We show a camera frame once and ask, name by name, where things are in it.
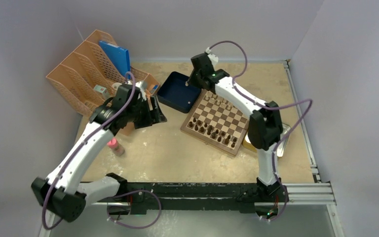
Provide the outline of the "dark blue tray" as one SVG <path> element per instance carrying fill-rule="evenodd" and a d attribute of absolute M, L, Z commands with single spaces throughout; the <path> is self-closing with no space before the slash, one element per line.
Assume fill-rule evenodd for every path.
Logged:
<path fill-rule="evenodd" d="M 201 94 L 201 89 L 186 86 L 188 76 L 173 71 L 157 92 L 160 103 L 187 114 Z"/>

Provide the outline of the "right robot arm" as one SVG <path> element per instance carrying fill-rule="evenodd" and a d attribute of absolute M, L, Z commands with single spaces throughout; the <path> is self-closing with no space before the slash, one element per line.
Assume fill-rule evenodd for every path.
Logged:
<path fill-rule="evenodd" d="M 215 55 L 201 53 L 191 58 L 189 84 L 228 100 L 248 118 L 248 139 L 256 148 L 259 163 L 257 194 L 269 201 L 283 186 L 277 171 L 276 150 L 283 132 L 278 104 L 266 102 L 248 92 L 226 71 L 215 70 Z"/>

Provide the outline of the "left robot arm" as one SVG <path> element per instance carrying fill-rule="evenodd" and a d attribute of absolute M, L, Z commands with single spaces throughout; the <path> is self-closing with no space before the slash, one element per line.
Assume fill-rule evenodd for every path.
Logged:
<path fill-rule="evenodd" d="M 91 183 L 81 180 L 99 154 L 115 135 L 129 122 L 136 129 L 166 122 L 155 95 L 147 97 L 135 85 L 121 85 L 115 97 L 97 107 L 89 118 L 81 137 L 63 161 L 46 177 L 37 177 L 31 184 L 33 193 L 42 206 L 41 220 L 46 223 L 50 211 L 61 220 L 76 220 L 85 208 L 105 198 L 121 202 L 127 196 L 141 193 L 127 187 L 127 180 L 114 173 Z"/>

